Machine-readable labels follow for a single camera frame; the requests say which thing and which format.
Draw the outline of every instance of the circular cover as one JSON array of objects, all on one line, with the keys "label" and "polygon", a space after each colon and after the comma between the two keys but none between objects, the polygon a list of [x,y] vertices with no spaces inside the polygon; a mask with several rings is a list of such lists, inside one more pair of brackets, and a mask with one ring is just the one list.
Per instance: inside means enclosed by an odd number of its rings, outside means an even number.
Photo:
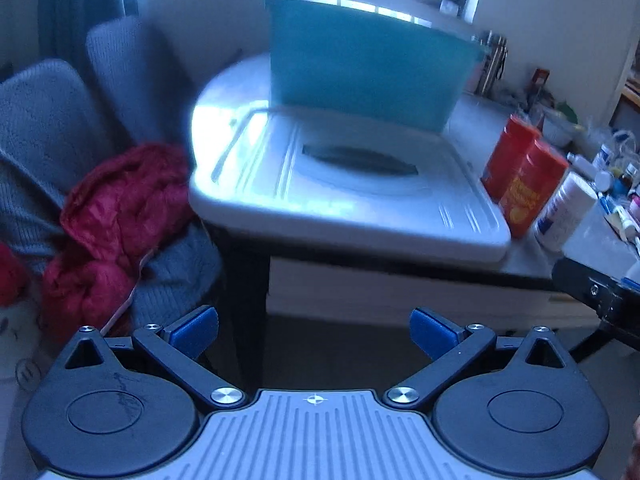
[{"label": "circular cover", "polygon": [[461,458],[505,476],[558,476],[589,465],[609,431],[578,370],[522,365],[448,388],[433,409],[441,439]]},{"label": "circular cover", "polygon": [[121,477],[173,456],[193,436],[191,397],[164,379],[98,367],[53,375],[22,419],[38,466],[80,478]]}]

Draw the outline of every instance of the pink fabric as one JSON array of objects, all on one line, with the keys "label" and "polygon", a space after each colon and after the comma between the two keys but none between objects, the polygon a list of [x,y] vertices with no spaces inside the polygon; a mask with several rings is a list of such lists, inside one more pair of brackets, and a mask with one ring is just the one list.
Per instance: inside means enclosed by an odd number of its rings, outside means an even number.
[{"label": "pink fabric", "polygon": [[72,241],[43,275],[42,321],[67,341],[102,328],[135,286],[141,259],[193,217],[188,164],[174,146],[146,144],[87,175],[66,199],[60,223]]},{"label": "pink fabric", "polygon": [[27,271],[11,249],[0,243],[0,306],[9,306],[29,283]]}]

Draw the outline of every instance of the red canister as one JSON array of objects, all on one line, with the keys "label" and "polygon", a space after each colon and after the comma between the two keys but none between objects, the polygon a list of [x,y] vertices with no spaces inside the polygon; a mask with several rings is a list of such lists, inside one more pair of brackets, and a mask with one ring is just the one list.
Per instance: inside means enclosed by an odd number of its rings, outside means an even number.
[{"label": "red canister", "polygon": [[529,148],[499,203],[513,238],[527,233],[568,167],[564,157],[541,139]]},{"label": "red canister", "polygon": [[539,138],[540,131],[537,128],[515,115],[511,116],[480,179],[494,202],[498,202],[507,191],[507,186],[527,150]]}]

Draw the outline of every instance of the blue curtain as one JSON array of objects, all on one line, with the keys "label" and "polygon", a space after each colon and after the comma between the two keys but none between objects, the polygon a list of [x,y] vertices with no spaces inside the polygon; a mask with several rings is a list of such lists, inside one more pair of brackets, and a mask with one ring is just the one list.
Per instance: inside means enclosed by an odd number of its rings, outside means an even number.
[{"label": "blue curtain", "polygon": [[137,12],[138,0],[38,0],[40,55],[64,59],[86,75],[87,32],[99,23]]}]

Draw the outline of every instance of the chair backrest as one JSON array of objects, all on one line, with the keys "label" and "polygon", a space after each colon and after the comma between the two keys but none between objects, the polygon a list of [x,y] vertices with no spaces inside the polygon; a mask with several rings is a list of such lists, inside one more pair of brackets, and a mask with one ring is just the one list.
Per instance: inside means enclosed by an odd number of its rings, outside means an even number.
[{"label": "chair backrest", "polygon": [[0,240],[42,274],[63,243],[66,195],[129,142],[107,129],[66,62],[47,60],[0,84]]},{"label": "chair backrest", "polygon": [[86,50],[100,91],[135,143],[188,145],[196,91],[159,30],[127,16],[89,31]]}]

